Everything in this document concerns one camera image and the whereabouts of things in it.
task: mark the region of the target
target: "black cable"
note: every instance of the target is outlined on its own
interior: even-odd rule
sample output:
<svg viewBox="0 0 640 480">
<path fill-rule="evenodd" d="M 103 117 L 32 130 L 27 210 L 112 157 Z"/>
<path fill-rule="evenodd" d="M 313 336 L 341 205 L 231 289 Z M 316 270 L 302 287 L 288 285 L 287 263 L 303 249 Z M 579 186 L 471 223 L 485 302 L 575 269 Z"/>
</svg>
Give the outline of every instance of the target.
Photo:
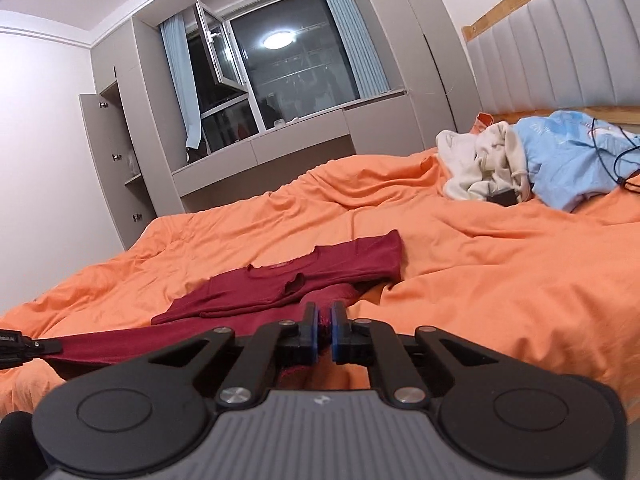
<svg viewBox="0 0 640 480">
<path fill-rule="evenodd" d="M 633 184 L 632 182 L 628 182 L 628 178 L 621 176 L 616 169 L 620 159 L 623 156 L 625 156 L 627 153 L 634 152 L 635 150 L 640 150 L 640 146 L 635 142 L 633 142 L 631 138 L 626 134 L 626 132 L 619 126 L 620 132 L 625 136 L 625 139 L 629 141 L 632 147 L 620 153 L 618 156 L 616 156 L 615 160 L 613 161 L 613 168 L 612 168 L 613 174 L 611 174 L 611 172 L 609 171 L 609 168 L 607 168 L 607 165 L 604 163 L 604 160 L 602 160 L 602 156 L 600 155 L 600 150 L 604 150 L 604 148 L 600 148 L 596 144 L 595 124 L 596 124 L 596 119 L 593 118 L 593 120 L 591 121 L 591 140 L 593 141 L 593 147 L 596 151 L 596 155 L 598 156 L 598 160 L 600 160 L 600 163 L 604 168 L 604 171 L 607 172 L 607 174 L 609 175 L 609 178 L 613 180 L 613 182 L 615 182 L 617 186 L 620 186 L 622 189 L 626 189 L 628 192 L 640 194 L 640 186 L 638 184 Z"/>
</svg>

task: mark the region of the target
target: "blue curtain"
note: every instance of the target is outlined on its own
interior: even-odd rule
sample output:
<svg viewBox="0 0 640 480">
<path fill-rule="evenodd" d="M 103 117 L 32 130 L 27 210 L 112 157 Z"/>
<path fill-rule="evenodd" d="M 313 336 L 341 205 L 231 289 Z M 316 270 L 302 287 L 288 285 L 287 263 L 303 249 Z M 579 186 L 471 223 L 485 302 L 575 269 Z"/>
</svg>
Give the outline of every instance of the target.
<svg viewBox="0 0 640 480">
<path fill-rule="evenodd" d="M 160 31 L 169 60 L 171 78 L 174 80 L 175 94 L 178 96 L 178 104 L 182 112 L 182 120 L 187 130 L 187 148 L 197 149 L 202 137 L 202 124 L 182 15 L 178 13 L 162 22 Z"/>
<path fill-rule="evenodd" d="M 354 0 L 326 0 L 351 63 L 361 98 L 389 90 L 382 63 Z"/>
</svg>

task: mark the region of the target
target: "wrinkled fabric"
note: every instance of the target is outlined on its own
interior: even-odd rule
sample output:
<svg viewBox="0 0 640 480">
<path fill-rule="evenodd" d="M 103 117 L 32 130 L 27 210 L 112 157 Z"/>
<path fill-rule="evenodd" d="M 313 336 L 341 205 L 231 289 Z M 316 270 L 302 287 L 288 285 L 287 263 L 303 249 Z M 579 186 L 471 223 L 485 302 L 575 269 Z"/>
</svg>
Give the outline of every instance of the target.
<svg viewBox="0 0 640 480">
<path fill-rule="evenodd" d="M 212 275 L 286 262 L 316 245 L 397 229 L 402 281 L 348 315 L 398 333 L 430 324 L 557 373 L 608 384 L 640 413 L 640 200 L 616 189 L 573 214 L 539 199 L 504 208 L 446 198 L 435 150 L 334 160 L 279 190 L 154 220 L 125 253 L 90 266 L 0 319 L 32 337 L 148 326 Z M 62 379 L 42 360 L 0 372 L 0 412 L 33 410 Z M 330 356 L 305 386 L 367 387 Z"/>
<path fill-rule="evenodd" d="M 400 279 L 398 231 L 314 250 L 289 262 L 251 265 L 214 276 L 155 316 L 151 326 L 62 336 L 62 352 L 47 357 L 59 375 L 75 377 L 97 365 L 116 364 L 159 350 L 207 330 L 227 326 L 236 335 L 261 325 L 303 318 L 315 302 L 323 328 L 334 300 L 353 302 L 372 285 Z"/>
<path fill-rule="evenodd" d="M 492 124 L 494 124 L 494 116 L 485 112 L 480 112 L 476 116 L 474 125 L 471 127 L 471 130 L 469 130 L 469 133 L 477 135 L 480 132 L 484 132 Z"/>
<path fill-rule="evenodd" d="M 452 177 L 444 193 L 454 200 L 486 200 L 489 194 L 513 189 L 518 202 L 529 199 L 527 160 L 520 139 L 507 122 L 478 133 L 444 130 L 436 136 L 438 155 Z"/>
<path fill-rule="evenodd" d="M 615 158 L 633 144 L 640 146 L 640 136 L 626 132 L 629 142 L 619 127 L 596 121 L 600 161 L 593 145 L 592 123 L 593 118 L 585 113 L 563 110 L 549 117 L 523 118 L 513 127 L 527 155 L 533 192 L 549 207 L 571 212 L 583 200 L 612 191 L 616 187 L 611 177 L 615 177 Z M 625 155 L 616 170 L 624 178 L 640 170 L 640 150 Z"/>
</svg>

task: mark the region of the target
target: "light blue clothing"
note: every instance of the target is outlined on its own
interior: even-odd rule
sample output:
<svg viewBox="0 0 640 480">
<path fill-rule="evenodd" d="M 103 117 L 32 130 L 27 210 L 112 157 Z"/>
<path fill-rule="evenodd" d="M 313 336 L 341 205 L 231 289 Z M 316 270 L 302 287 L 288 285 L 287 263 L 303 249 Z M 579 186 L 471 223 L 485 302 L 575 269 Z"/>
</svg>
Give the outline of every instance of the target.
<svg viewBox="0 0 640 480">
<path fill-rule="evenodd" d="M 593 146 L 592 121 L 582 112 L 559 111 L 549 117 L 526 117 L 513 127 L 527 155 L 533 192 L 548 206 L 570 212 L 588 197 L 616 187 Z M 616 156 L 633 146 L 617 126 L 605 121 L 596 121 L 594 131 L 600 156 L 615 178 Z M 640 146 L 640 136 L 627 135 Z M 618 174 L 625 178 L 637 170 L 640 150 L 628 153 L 616 165 Z"/>
</svg>

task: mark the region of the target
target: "ceiling light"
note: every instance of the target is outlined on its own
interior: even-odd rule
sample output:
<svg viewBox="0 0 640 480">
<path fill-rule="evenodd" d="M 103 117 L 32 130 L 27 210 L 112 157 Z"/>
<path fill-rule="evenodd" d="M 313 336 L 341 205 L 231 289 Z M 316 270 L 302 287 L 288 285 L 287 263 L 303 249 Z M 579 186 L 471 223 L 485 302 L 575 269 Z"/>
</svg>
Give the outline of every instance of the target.
<svg viewBox="0 0 640 480">
<path fill-rule="evenodd" d="M 275 32 L 264 40 L 262 45 L 270 50 L 276 50 L 291 44 L 295 38 L 296 35 L 293 32 Z"/>
</svg>

